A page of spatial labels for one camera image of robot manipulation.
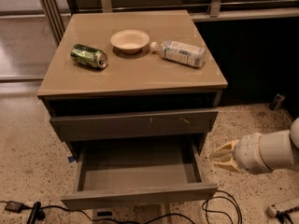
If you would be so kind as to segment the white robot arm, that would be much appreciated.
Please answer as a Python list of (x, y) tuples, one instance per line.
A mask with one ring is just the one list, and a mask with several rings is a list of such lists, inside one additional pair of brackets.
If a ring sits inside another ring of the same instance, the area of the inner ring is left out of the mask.
[(277, 169), (299, 170), (299, 119), (289, 130), (275, 133), (247, 134), (227, 142), (210, 155), (213, 164), (236, 172), (253, 175)]

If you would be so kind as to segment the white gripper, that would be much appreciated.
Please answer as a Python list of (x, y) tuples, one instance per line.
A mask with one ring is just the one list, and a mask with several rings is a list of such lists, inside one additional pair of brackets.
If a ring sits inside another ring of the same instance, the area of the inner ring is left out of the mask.
[(253, 175), (270, 173), (260, 150), (261, 136), (260, 133), (247, 134), (240, 140), (229, 141), (215, 149), (210, 159), (216, 166), (235, 173), (239, 173), (239, 169)]

